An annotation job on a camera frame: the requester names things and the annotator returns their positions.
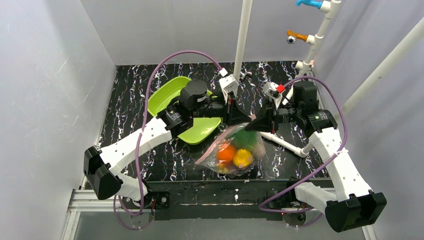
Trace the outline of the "clear zip top bag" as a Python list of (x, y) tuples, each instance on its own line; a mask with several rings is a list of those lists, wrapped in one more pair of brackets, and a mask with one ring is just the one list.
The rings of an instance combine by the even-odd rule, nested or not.
[(261, 160), (266, 149), (258, 131), (247, 131), (248, 123), (241, 123), (224, 130), (195, 162), (218, 174), (242, 176)]

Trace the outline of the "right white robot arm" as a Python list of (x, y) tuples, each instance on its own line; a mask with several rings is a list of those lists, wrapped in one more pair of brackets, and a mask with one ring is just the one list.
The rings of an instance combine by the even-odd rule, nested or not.
[(278, 110), (262, 108), (246, 130), (271, 133), (280, 123), (295, 122), (322, 159), (321, 168), (328, 172), (335, 192), (321, 189), (306, 176), (263, 201), (259, 209), (275, 213), (277, 209), (270, 203), (285, 197), (305, 203), (307, 210), (318, 210), (338, 233), (374, 224), (386, 207), (387, 199), (383, 193), (374, 192), (355, 167), (345, 148), (347, 132), (340, 133), (331, 112), (319, 108), (313, 82), (291, 81), (290, 85), (293, 87), (291, 104)]

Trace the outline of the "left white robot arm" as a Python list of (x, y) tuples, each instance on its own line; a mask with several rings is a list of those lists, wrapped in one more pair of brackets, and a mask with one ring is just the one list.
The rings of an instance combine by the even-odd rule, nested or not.
[(148, 188), (140, 177), (123, 175), (123, 168), (154, 147), (191, 129), (196, 118), (220, 118), (228, 126), (250, 122), (251, 118), (236, 100), (240, 81), (230, 75), (218, 83), (221, 90), (208, 94), (205, 82), (190, 80), (145, 126), (109, 146), (86, 149), (83, 173), (96, 197), (105, 200), (120, 195), (143, 200)]

